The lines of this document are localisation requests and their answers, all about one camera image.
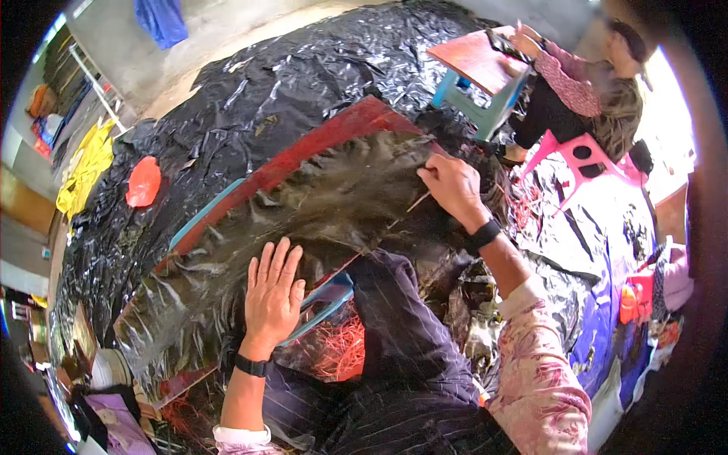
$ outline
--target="watch strap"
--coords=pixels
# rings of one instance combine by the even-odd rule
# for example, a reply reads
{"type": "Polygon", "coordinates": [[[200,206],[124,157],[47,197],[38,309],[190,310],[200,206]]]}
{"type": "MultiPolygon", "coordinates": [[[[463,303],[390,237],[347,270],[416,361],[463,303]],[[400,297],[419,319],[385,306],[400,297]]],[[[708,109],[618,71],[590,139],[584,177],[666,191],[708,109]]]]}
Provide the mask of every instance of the watch strap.
{"type": "Polygon", "coordinates": [[[268,376],[270,361],[262,360],[261,362],[253,362],[240,354],[236,354],[235,367],[243,373],[250,374],[251,376],[257,376],[258,378],[264,378],[268,376]]]}
{"type": "Polygon", "coordinates": [[[478,256],[478,250],[486,246],[498,236],[501,232],[501,225],[495,218],[478,229],[476,233],[470,236],[468,240],[467,252],[474,257],[478,256]]]}

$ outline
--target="pink cloth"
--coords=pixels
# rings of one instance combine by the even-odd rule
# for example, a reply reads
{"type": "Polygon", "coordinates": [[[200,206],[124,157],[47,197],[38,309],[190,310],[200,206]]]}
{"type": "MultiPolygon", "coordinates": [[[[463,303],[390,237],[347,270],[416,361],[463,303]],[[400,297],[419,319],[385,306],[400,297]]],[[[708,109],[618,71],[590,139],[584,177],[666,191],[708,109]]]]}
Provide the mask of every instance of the pink cloth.
{"type": "MultiPolygon", "coordinates": [[[[498,391],[486,408],[522,454],[586,454],[591,402],[561,349],[545,299],[534,274],[499,305],[508,323],[498,340],[498,391]]],[[[214,433],[221,455],[285,453],[270,443],[267,427],[214,433]]]]}
{"type": "Polygon", "coordinates": [[[551,41],[546,42],[546,50],[536,59],[536,71],[543,75],[566,107],[586,117],[600,115],[601,99],[587,80],[587,61],[569,54],[551,41]]]}
{"type": "Polygon", "coordinates": [[[680,309],[692,295],[695,285],[688,276],[688,268],[685,245],[674,244],[670,251],[670,263],[665,265],[665,279],[662,281],[665,308],[669,312],[680,309]]]}

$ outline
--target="red board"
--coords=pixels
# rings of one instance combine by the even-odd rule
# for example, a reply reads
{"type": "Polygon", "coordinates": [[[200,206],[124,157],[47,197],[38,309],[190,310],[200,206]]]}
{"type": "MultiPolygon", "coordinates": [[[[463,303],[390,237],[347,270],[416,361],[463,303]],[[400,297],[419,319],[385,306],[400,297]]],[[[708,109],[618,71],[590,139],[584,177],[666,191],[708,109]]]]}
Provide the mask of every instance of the red board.
{"type": "Polygon", "coordinates": [[[490,96],[500,92],[512,79],[503,69],[501,60],[510,60],[511,66],[519,72],[528,68],[524,62],[493,50],[491,41],[484,30],[469,33],[445,44],[432,47],[427,50],[427,54],[465,77],[490,96]]]}

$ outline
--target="dried leaf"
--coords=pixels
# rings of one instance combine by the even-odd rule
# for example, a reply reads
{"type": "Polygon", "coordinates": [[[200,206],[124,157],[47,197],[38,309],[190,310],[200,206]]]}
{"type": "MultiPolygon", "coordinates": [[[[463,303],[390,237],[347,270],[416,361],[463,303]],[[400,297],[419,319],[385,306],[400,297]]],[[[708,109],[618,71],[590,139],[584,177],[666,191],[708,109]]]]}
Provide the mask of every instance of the dried leaf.
{"type": "Polygon", "coordinates": [[[194,162],[196,162],[196,161],[197,161],[197,158],[190,159],[188,162],[186,162],[184,164],[184,166],[182,166],[182,169],[180,169],[180,170],[187,169],[188,167],[192,166],[194,164],[194,162]]]}

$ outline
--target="orange bag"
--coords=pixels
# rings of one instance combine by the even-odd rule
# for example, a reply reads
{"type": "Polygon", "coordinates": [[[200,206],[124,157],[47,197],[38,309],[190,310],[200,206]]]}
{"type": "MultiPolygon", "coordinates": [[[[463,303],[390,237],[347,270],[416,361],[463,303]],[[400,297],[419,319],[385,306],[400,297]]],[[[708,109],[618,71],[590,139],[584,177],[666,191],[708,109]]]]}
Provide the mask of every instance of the orange bag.
{"type": "Polygon", "coordinates": [[[146,207],[154,202],[162,182],[162,173],[157,166],[157,159],[144,157],[134,166],[129,177],[127,204],[129,207],[146,207]]]}

